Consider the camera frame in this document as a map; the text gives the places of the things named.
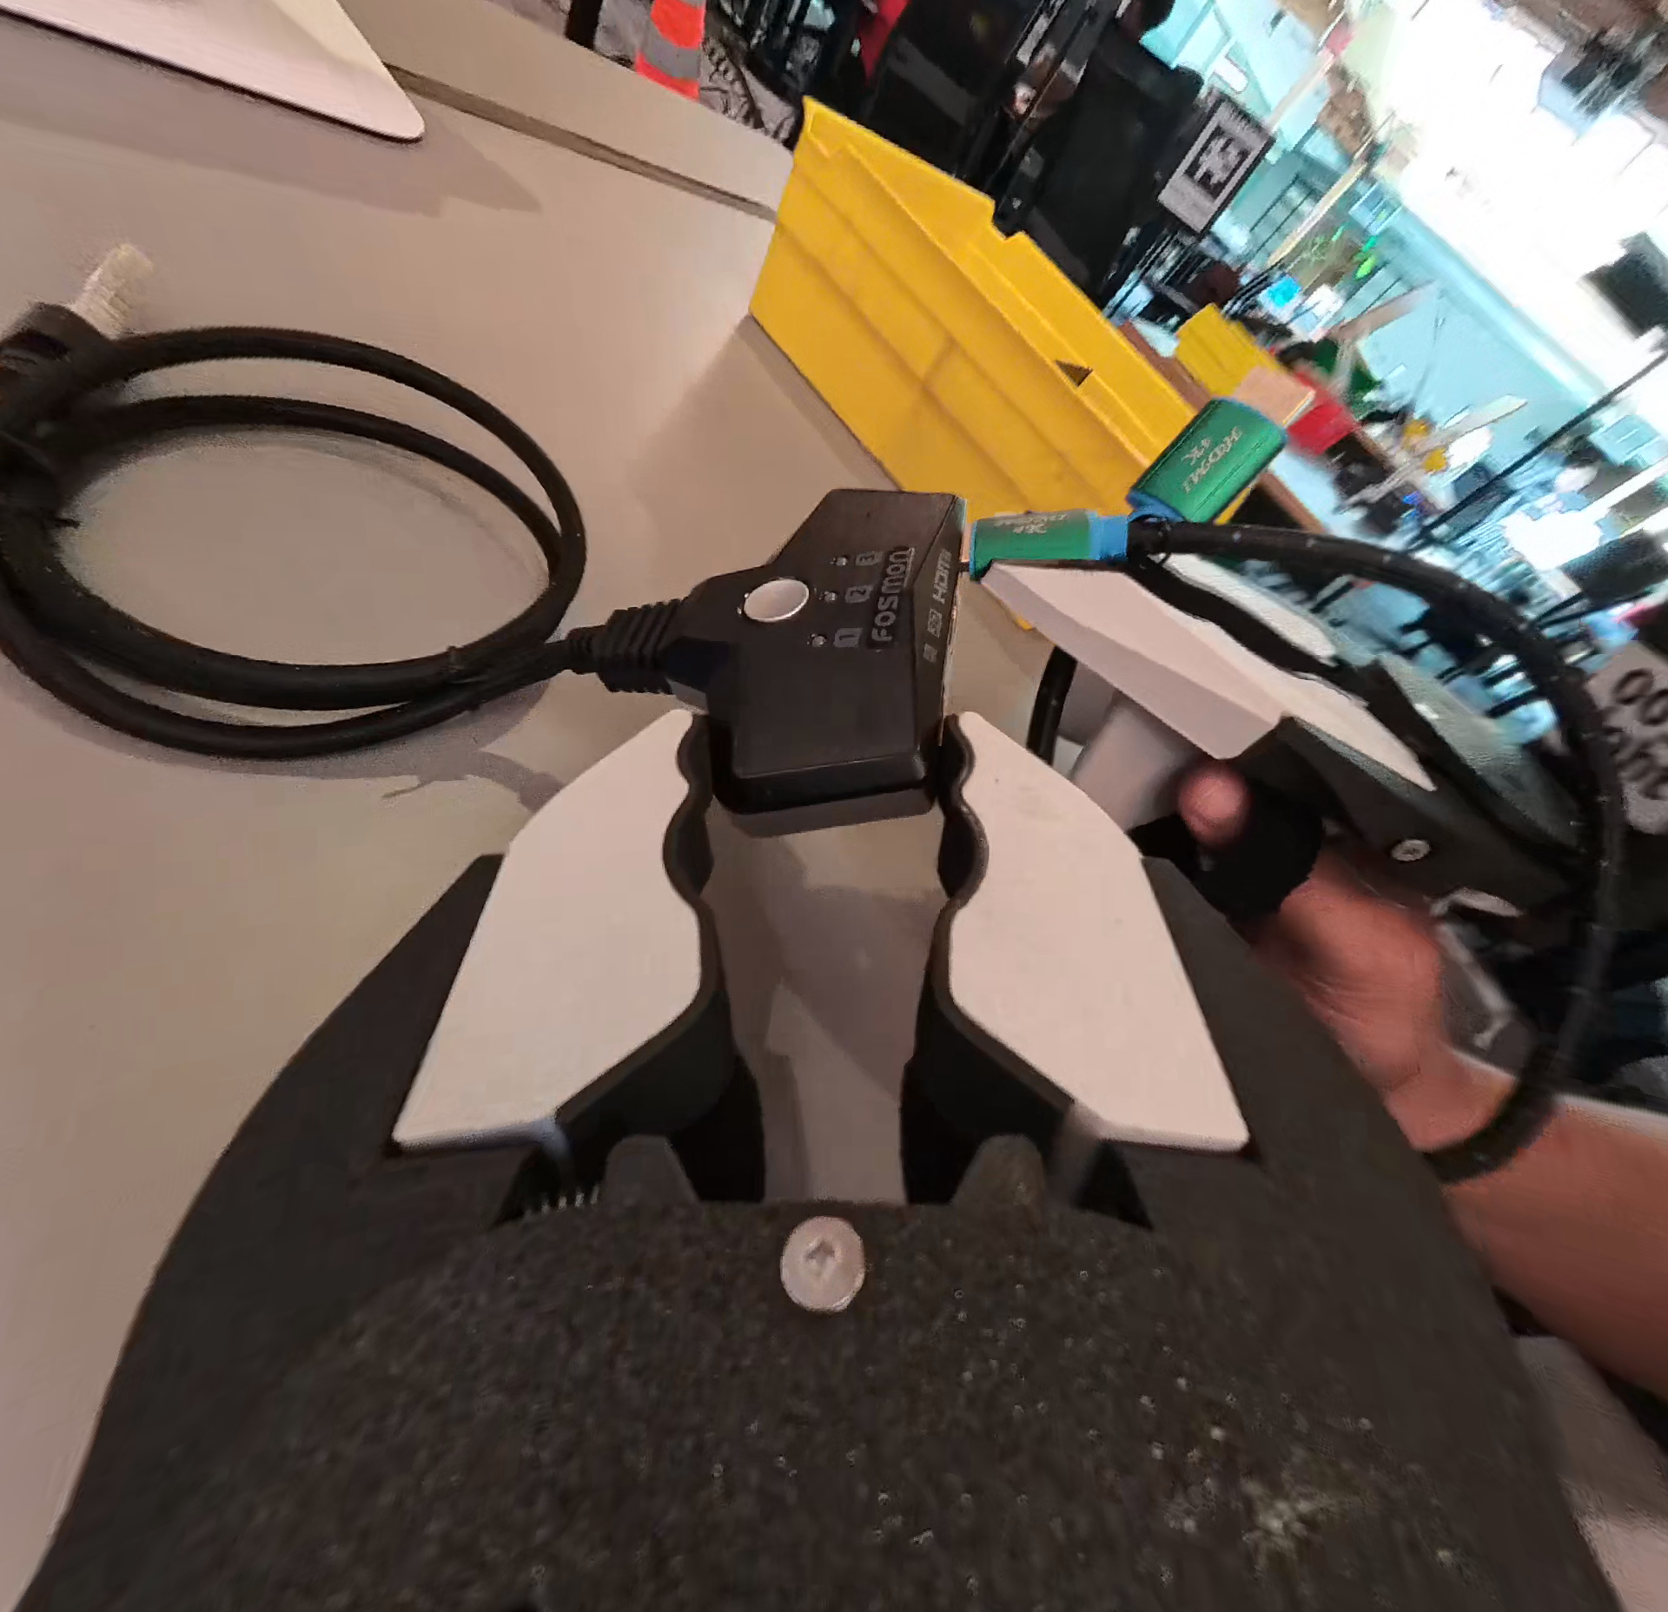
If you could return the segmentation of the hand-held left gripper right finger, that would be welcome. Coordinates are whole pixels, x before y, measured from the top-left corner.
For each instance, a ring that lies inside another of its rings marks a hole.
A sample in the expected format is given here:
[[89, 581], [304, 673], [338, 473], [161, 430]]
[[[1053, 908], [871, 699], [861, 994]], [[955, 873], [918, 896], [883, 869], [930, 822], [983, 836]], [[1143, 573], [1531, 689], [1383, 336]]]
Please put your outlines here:
[[941, 744], [945, 904], [904, 1069], [904, 1188], [947, 1204], [996, 1137], [1067, 1204], [1137, 1206], [1130, 1145], [1253, 1135], [1149, 865], [1069, 777], [979, 712]]

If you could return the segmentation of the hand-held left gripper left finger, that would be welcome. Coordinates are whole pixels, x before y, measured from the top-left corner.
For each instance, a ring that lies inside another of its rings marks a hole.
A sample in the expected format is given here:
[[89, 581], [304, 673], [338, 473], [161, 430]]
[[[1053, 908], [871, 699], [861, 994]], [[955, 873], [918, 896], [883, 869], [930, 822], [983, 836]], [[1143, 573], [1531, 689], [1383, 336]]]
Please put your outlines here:
[[393, 1127], [412, 1153], [532, 1149], [559, 1202], [661, 1137], [708, 1202], [765, 1196], [759, 1084], [716, 918], [706, 722], [667, 710], [504, 851]]

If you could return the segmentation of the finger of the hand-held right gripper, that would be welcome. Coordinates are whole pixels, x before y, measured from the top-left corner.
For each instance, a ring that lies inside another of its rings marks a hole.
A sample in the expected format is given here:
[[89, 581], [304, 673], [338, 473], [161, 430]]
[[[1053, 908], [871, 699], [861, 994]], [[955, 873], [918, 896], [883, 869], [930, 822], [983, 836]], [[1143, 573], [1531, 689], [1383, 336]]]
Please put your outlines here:
[[1292, 716], [1292, 679], [1130, 575], [998, 563], [985, 589], [1181, 740], [1237, 757]]
[[1183, 556], [1161, 561], [1157, 595], [1290, 675], [1339, 677], [1347, 669], [1324, 622], [1212, 559]]

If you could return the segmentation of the yellow plastic bin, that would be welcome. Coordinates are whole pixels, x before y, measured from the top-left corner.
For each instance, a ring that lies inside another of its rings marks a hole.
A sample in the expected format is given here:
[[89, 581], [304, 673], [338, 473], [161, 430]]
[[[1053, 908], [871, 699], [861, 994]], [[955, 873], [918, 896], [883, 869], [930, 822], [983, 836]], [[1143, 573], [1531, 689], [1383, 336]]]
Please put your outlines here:
[[973, 518], [1124, 509], [1194, 409], [990, 197], [818, 99], [751, 313], [877, 463]]

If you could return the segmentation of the grey desk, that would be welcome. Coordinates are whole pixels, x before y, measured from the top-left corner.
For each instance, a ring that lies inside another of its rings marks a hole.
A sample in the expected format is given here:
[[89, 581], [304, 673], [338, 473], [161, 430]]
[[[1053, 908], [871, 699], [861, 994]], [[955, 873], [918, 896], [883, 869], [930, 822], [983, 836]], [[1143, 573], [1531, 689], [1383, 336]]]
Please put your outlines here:
[[[453, 375], [573, 485], [573, 618], [759, 561], [889, 475], [747, 309], [789, 152], [489, 0], [338, 0], [418, 101], [391, 144], [5, 19], [5, 322], [148, 254], [140, 330], [353, 336]], [[338, 440], [193, 440], [67, 544], [185, 638], [367, 661], [538, 591], [465, 483]], [[561, 679], [318, 765], [140, 746], [5, 663], [5, 1607], [146, 1288], [283, 1063], [477, 855], [657, 712]]]

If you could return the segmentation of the person's right hand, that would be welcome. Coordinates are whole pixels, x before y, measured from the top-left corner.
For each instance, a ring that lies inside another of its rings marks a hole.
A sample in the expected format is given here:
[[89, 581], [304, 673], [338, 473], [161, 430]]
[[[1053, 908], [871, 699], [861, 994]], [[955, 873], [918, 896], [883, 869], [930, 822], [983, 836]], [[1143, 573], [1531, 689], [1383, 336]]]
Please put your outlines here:
[[1324, 843], [1310, 875], [1241, 936], [1304, 998], [1406, 1139], [1445, 1147], [1488, 1124], [1512, 1079], [1449, 1039], [1443, 965], [1430, 920], [1384, 896]]

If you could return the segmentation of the black and white tag sign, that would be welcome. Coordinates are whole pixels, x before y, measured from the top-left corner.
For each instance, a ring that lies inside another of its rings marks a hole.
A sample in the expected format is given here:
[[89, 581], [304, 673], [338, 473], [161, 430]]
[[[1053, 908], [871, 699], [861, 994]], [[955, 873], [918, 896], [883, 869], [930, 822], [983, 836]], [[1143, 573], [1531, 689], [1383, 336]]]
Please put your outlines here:
[[1210, 232], [1273, 142], [1275, 132], [1234, 93], [1206, 89], [1159, 185], [1157, 209], [1194, 234]]

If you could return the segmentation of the person's white shirt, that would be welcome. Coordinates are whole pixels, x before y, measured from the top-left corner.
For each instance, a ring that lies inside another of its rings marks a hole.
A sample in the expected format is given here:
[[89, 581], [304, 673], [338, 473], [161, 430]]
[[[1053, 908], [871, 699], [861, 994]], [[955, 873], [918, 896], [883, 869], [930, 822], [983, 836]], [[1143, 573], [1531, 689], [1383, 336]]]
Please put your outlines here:
[[1516, 1351], [1553, 1427], [1563, 1492], [1626, 1609], [1667, 1607], [1665, 1451], [1577, 1351], [1522, 1335]]

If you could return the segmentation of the orange traffic cone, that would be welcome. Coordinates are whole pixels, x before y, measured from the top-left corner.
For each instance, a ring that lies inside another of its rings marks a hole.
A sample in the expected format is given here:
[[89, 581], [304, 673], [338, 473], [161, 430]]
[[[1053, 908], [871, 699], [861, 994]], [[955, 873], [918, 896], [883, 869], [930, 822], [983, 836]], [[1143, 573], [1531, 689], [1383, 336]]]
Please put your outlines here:
[[653, 0], [636, 74], [698, 101], [708, 0]]

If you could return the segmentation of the white folding stand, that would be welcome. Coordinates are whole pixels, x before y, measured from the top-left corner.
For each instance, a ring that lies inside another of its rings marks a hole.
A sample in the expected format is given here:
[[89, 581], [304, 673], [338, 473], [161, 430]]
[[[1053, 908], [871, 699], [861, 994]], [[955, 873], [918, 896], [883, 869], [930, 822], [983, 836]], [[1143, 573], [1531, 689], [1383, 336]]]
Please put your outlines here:
[[389, 142], [424, 138], [406, 97], [338, 0], [3, 0], [71, 38], [295, 107]]

